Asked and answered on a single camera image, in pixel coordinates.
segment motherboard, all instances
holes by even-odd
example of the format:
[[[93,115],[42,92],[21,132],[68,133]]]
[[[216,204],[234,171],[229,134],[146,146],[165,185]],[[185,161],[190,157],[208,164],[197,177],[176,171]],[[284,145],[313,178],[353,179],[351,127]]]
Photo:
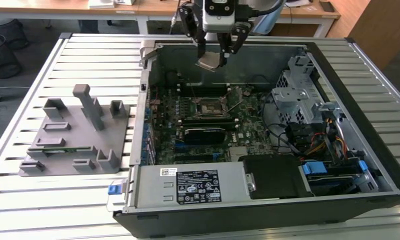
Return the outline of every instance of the motherboard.
[[[236,162],[272,154],[260,108],[267,93],[252,85],[150,88],[156,165]]]

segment robotic arm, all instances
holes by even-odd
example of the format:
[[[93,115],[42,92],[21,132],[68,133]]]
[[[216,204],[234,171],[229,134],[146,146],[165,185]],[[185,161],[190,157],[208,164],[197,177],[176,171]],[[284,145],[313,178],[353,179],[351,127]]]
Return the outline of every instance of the robotic arm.
[[[267,10],[255,10],[238,0],[194,0],[177,8],[184,33],[197,46],[197,65],[209,71],[226,64],[226,58],[242,46],[253,23],[249,18],[271,14],[284,4],[284,0]],[[220,52],[206,51],[206,33],[214,33]]]

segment table leg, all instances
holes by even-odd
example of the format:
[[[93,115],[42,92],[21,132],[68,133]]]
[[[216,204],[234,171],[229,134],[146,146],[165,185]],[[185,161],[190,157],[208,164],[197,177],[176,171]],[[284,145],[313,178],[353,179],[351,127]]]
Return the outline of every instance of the table leg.
[[[137,27],[138,27],[138,34],[148,35],[148,16],[136,16]]]
[[[333,18],[323,18],[321,19],[321,23],[313,34],[315,38],[325,38],[327,37],[333,21],[335,21]]]

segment circuit board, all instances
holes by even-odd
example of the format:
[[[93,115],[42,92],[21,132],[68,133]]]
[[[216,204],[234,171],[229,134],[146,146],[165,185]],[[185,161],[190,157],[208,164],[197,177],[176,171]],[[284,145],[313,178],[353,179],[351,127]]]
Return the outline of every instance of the circuit board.
[[[186,97],[178,88],[153,87],[150,96],[156,165],[230,162],[233,147],[245,147],[248,155],[275,152],[259,113],[264,93],[256,92],[252,86],[232,85],[224,95],[208,97]],[[178,126],[181,119],[216,118],[234,121],[234,129],[225,131],[222,142],[185,145]]]

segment desk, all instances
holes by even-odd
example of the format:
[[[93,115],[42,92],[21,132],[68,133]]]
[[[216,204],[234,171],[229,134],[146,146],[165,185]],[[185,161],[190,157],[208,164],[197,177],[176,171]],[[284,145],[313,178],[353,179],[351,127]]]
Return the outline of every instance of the desk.
[[[88,0],[0,0],[0,18],[16,19],[82,19],[136,20],[138,33],[148,34],[148,21],[169,21],[177,8],[174,0],[137,0],[134,5],[116,5],[116,8],[88,9]],[[277,23],[315,24],[315,37],[325,37],[337,12],[323,11],[319,1],[304,7],[295,7],[292,21],[289,9],[281,11]]]

